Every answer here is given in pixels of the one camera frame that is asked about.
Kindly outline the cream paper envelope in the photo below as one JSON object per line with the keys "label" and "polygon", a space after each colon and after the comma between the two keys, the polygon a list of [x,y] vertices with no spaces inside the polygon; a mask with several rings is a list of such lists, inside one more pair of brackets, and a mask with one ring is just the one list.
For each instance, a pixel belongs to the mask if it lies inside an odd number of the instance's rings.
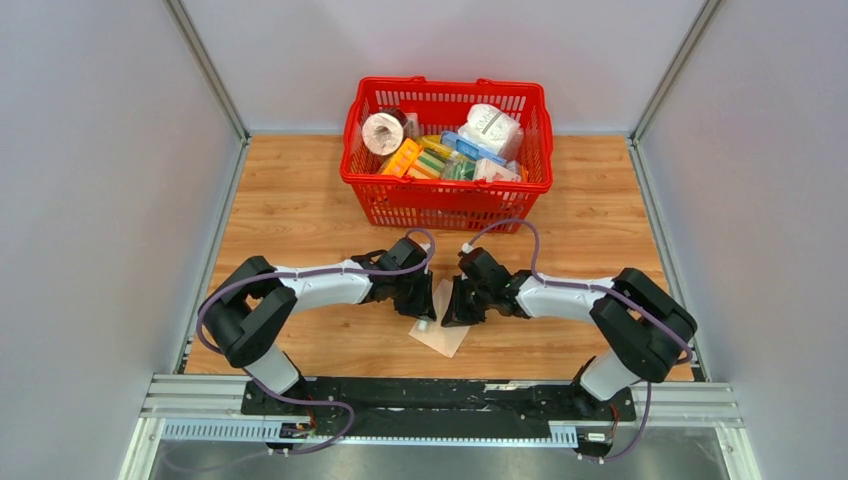
{"label": "cream paper envelope", "polygon": [[428,330],[426,332],[417,331],[415,329],[417,320],[409,331],[410,337],[448,358],[453,358],[456,355],[470,331],[470,326],[443,327],[441,325],[441,319],[446,314],[449,305],[452,286],[452,281],[443,279],[435,288],[433,302],[438,319],[436,321],[427,320],[429,322]]}

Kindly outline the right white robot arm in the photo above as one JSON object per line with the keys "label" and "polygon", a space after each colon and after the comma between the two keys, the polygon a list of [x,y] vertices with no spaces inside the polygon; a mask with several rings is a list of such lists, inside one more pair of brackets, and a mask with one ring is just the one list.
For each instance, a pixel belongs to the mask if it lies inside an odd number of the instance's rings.
{"label": "right white robot arm", "polygon": [[696,320],[638,269],[591,281],[529,269],[511,272],[481,247],[461,253],[459,268],[441,319],[445,328],[482,323],[489,310],[523,319],[577,320],[598,328],[609,349],[578,371],[570,392],[572,408],[583,418],[598,417],[613,396],[639,381],[663,382],[691,355]]}

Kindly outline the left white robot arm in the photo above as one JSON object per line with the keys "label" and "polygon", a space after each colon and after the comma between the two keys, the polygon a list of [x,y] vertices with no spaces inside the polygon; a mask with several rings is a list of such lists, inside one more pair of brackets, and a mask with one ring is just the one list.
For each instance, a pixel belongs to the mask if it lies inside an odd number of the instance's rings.
{"label": "left white robot arm", "polygon": [[428,264],[434,251],[432,242],[403,236],[389,249],[318,267],[273,266],[263,256],[250,257],[200,306],[198,338],[266,387],[279,413],[294,414],[306,389],[300,370],[276,344],[288,318],[325,306],[390,300],[402,316],[433,321]]}

